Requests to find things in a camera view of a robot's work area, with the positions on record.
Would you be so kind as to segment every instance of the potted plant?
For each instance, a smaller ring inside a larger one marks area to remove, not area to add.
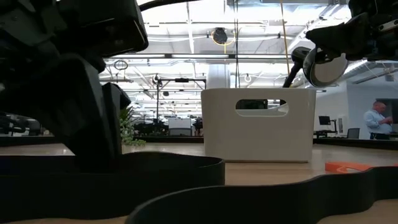
[[[134,125],[132,114],[134,110],[132,106],[120,111],[120,133],[122,146],[145,146],[143,140],[134,139]]]

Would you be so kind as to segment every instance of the wooden table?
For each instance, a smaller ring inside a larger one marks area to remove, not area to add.
[[[132,151],[167,151],[181,154],[204,155],[202,144],[147,144],[146,147],[124,148]],[[61,144],[45,146],[19,146],[0,148],[0,155],[69,155],[71,152]],[[307,180],[325,173],[326,161],[361,162],[373,166],[390,166],[398,163],[397,151],[359,149],[352,147],[314,145],[313,159],[308,164],[242,164],[226,165],[228,185],[286,184]],[[398,223],[398,200],[378,201],[368,211],[351,215],[324,218],[319,224],[396,224]],[[110,220],[43,219],[14,222],[15,224],[122,224],[125,217]]]

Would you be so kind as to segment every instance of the white shirt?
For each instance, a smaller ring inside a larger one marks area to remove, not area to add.
[[[390,134],[392,126],[390,124],[379,124],[385,117],[375,110],[369,110],[364,114],[364,120],[370,133]]]

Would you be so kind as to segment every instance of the office chair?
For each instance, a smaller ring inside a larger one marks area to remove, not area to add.
[[[349,128],[347,130],[347,138],[348,139],[359,139],[360,128]]]

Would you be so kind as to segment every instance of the man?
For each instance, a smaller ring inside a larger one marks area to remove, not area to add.
[[[389,140],[388,134],[392,132],[392,118],[385,118],[381,113],[386,110],[386,105],[379,101],[373,103],[373,108],[364,115],[366,126],[371,133],[371,139]]]

